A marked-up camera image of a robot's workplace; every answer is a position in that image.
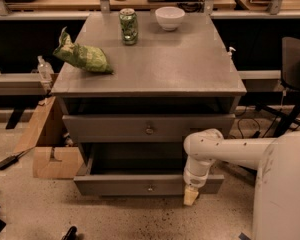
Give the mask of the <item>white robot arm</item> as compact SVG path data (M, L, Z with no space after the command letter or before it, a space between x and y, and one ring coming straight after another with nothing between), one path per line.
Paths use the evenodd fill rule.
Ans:
M217 129L188 135L184 203L192 205L217 160L257 171L251 240L300 240L300 131L226 139Z

